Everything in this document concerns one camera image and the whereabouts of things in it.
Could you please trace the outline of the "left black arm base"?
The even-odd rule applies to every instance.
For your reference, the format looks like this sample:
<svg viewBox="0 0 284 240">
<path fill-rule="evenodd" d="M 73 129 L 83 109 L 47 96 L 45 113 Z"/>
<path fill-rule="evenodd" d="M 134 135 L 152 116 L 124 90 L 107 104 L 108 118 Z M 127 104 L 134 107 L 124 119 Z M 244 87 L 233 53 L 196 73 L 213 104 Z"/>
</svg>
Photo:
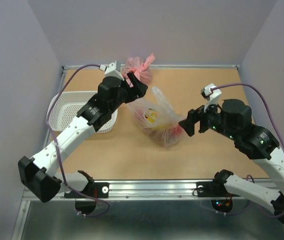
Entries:
<svg viewBox="0 0 284 240">
<path fill-rule="evenodd" d="M 63 194 L 64 199 L 75 200 L 74 208 L 78 216 L 84 218 L 98 217 L 110 210 L 107 202 L 110 184 L 108 182 L 89 182 L 82 191 L 68 189 Z"/>
</svg>

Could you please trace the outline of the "clear plastic fruit bag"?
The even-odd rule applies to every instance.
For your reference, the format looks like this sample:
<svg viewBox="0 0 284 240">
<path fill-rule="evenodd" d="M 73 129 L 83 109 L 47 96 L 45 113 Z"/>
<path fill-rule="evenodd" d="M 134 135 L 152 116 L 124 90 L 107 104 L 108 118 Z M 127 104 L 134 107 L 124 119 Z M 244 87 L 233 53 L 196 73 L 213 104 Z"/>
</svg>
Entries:
<svg viewBox="0 0 284 240">
<path fill-rule="evenodd" d="M 162 147 L 173 146 L 185 135 L 179 125 L 183 116 L 175 112 L 168 98 L 158 87 L 152 87 L 151 92 L 157 103 L 143 97 L 128 103 L 128 110 L 133 122 L 152 141 Z"/>
</svg>

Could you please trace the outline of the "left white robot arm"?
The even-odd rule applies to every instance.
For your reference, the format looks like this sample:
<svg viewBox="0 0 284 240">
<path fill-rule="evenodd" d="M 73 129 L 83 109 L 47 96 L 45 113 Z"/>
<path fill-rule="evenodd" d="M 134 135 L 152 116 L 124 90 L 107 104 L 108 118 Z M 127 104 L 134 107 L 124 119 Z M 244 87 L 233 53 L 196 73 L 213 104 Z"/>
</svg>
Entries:
<svg viewBox="0 0 284 240">
<path fill-rule="evenodd" d="M 62 180 L 56 177 L 61 163 L 87 138 L 111 120 L 122 105 L 145 96 L 148 86 L 130 72 L 129 82 L 106 76 L 97 92 L 88 99 L 70 124 L 43 150 L 18 163 L 21 183 L 41 202 L 46 203 L 61 192 Z"/>
</svg>

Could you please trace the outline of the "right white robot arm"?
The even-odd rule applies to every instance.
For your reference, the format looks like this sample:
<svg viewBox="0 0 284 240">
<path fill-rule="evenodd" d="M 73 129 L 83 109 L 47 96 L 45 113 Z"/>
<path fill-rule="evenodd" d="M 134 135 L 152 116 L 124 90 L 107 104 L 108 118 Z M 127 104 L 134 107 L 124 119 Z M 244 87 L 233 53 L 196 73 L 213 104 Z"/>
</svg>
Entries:
<svg viewBox="0 0 284 240">
<path fill-rule="evenodd" d="M 252 109 L 239 99 L 226 99 L 222 105 L 189 110 L 186 119 L 178 124 L 191 137 L 196 123 L 199 133 L 213 130 L 232 140 L 234 147 L 263 169 L 277 186 L 277 190 L 272 190 L 223 169 L 212 182 L 200 184 L 198 196 L 240 196 L 264 207 L 284 224 L 284 151 L 268 129 L 252 123 Z"/>
</svg>

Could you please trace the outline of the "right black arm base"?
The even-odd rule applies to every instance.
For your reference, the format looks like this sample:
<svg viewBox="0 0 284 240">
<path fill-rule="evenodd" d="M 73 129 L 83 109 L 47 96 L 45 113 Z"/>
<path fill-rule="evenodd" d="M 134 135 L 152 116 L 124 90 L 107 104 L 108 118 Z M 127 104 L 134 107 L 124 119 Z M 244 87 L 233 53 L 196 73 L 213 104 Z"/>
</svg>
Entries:
<svg viewBox="0 0 284 240">
<path fill-rule="evenodd" d="M 243 211 L 233 211 L 233 195 L 226 191 L 223 185 L 215 184 L 213 181 L 198 181 L 192 190 L 192 196 L 198 198 L 210 198 L 211 208 L 216 214 L 224 216 L 239 215 Z"/>
</svg>

